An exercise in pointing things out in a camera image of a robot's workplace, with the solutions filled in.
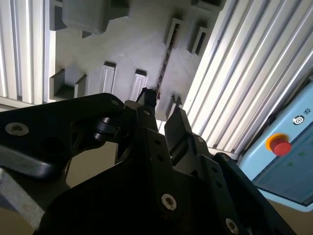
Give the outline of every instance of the light blue control panel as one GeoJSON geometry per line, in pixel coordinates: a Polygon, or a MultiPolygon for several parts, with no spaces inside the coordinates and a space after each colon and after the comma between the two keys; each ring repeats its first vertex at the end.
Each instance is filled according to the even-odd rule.
{"type": "Polygon", "coordinates": [[[244,154],[240,169],[269,200],[299,211],[313,210],[313,82],[279,115],[244,154]],[[285,134],[291,151],[281,157],[266,147],[285,134]]]}

